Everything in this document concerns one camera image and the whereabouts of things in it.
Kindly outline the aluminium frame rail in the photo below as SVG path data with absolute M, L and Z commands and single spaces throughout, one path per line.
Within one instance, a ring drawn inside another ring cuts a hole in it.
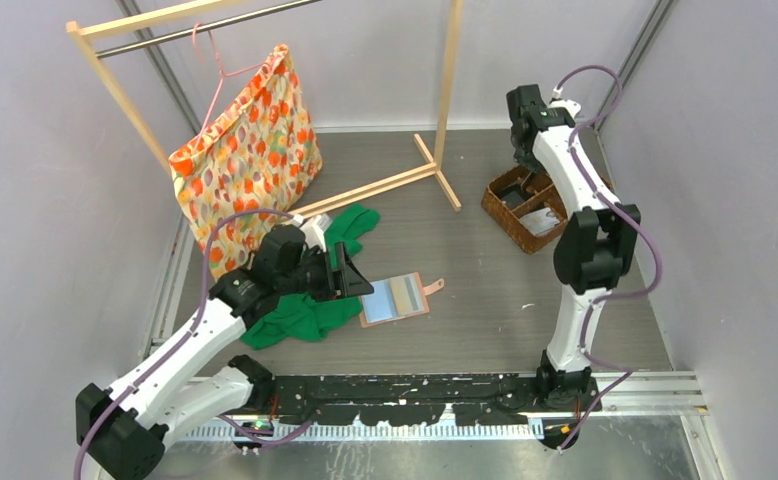
M 597 417 L 703 416 L 708 409 L 695 378 L 687 373 L 639 372 L 628 378 L 614 374 L 595 377 L 600 392 L 584 412 L 572 421 L 552 413 L 535 413 L 525 424 L 462 427 L 451 414 L 434 425 L 392 427 L 386 422 L 366 426 L 355 421 L 349 426 L 323 426 L 311 420 L 290 425 L 274 414 L 233 414 L 229 411 L 211 418 L 182 435 L 184 439 L 205 437 L 217 432 L 240 434 L 253 427 L 269 439 L 291 437 L 299 441 L 353 440 L 453 440 L 462 438 L 534 438 L 550 447 L 574 442 L 582 427 Z

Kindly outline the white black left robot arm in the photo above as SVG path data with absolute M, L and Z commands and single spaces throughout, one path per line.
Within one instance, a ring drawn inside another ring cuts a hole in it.
M 86 385 L 75 398 L 75 460 L 79 478 L 92 459 L 114 479 L 144 479 L 182 435 L 229 410 L 263 412 L 272 398 L 271 374 L 250 359 L 236 360 L 212 379 L 190 380 L 288 295 L 316 302 L 367 296 L 373 285 L 344 243 L 327 248 L 295 225 L 278 225 L 247 261 L 203 294 L 195 314 L 160 348 L 101 388 Z

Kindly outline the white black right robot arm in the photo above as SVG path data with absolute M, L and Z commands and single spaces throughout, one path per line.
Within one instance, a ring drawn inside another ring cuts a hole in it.
M 578 103 L 546 101 L 536 84 L 510 90 L 506 101 L 516 161 L 552 180 L 567 216 L 554 250 L 560 310 L 535 380 L 539 403 L 556 411 L 594 388 L 588 356 L 603 307 L 631 268 L 641 214 L 619 202 L 584 152 Z

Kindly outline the white card in basket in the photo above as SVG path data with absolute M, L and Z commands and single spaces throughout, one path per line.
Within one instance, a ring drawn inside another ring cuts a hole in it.
M 562 223 L 558 213 L 551 207 L 531 211 L 521 216 L 519 221 L 534 237 L 544 237 Z

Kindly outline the wooden clothes rack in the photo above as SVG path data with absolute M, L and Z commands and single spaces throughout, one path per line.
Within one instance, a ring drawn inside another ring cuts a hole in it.
M 89 27 L 81 27 L 77 22 L 70 21 L 66 31 L 153 156 L 172 175 L 176 195 L 182 204 L 188 202 L 189 187 L 199 184 L 201 180 L 197 171 L 199 167 L 210 165 L 215 157 L 233 159 L 239 153 L 245 154 L 248 159 L 269 161 L 271 177 L 266 186 L 282 187 L 287 201 L 293 203 L 301 195 L 303 187 L 320 171 L 322 160 L 309 113 L 300 99 L 299 80 L 292 68 L 287 46 L 277 46 L 266 61 L 252 66 L 254 77 L 228 108 L 218 117 L 207 115 L 202 125 L 196 128 L 193 139 L 171 156 L 166 155 L 104 60 L 178 38 L 196 38 L 201 32 L 211 33 L 231 24 L 299 8 L 301 2 L 292 1 L 209 24 L 201 23 L 181 32 L 154 36 L 112 49 L 98 51 L 92 45 L 96 39 L 136 32 L 171 20 L 223 9 L 227 5 L 225 1 L 189 1 Z M 414 137 L 425 160 L 424 165 L 301 207 L 295 210 L 296 215 L 314 217 L 429 177 L 436 179 L 452 208 L 461 210 L 461 202 L 442 172 L 461 14 L 461 2 L 450 2 L 434 147 L 429 149 L 421 136 Z

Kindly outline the pink leather card holder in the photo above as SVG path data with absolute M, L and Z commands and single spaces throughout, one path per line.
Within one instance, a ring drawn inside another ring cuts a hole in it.
M 442 290 L 445 280 L 422 282 L 419 272 L 390 277 L 372 283 L 374 292 L 360 298 L 362 328 L 425 315 L 430 312 L 429 297 Z

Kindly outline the floral orange tote bag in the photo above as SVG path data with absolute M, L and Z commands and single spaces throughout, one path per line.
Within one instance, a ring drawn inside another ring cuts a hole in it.
M 277 45 L 224 111 L 168 159 L 215 278 L 244 263 L 323 164 L 293 58 Z

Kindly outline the black card in basket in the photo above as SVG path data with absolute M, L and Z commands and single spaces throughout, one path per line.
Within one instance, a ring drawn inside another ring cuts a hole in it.
M 497 196 L 507 209 L 514 210 L 526 202 L 531 197 L 531 194 L 524 190 L 520 185 L 511 185 L 500 191 Z

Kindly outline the woven wicker divided basket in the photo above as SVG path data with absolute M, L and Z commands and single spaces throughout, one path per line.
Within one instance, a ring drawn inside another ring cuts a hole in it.
M 514 210 L 507 209 L 497 196 L 500 191 L 511 185 L 520 185 L 531 194 L 526 202 Z M 512 241 L 527 254 L 533 254 L 555 242 L 565 230 L 573 214 L 572 210 L 566 208 L 549 174 L 533 173 L 521 165 L 515 166 L 487 184 L 481 206 Z M 519 218 L 543 207 L 553 208 L 562 219 L 562 223 L 548 235 L 534 237 L 521 225 Z

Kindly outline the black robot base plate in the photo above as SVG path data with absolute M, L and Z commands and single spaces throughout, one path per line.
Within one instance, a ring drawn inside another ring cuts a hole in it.
M 281 375 L 260 384 L 260 392 L 233 414 L 272 413 L 300 425 L 392 427 L 434 425 L 451 414 L 458 426 L 519 425 L 535 413 L 572 421 L 600 392 L 590 377 L 576 389 L 549 390 L 532 375 Z

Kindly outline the gold striped credit card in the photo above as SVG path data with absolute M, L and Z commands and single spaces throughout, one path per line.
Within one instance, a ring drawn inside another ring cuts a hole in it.
M 395 318 L 422 315 L 429 311 L 420 275 L 410 273 L 388 280 Z

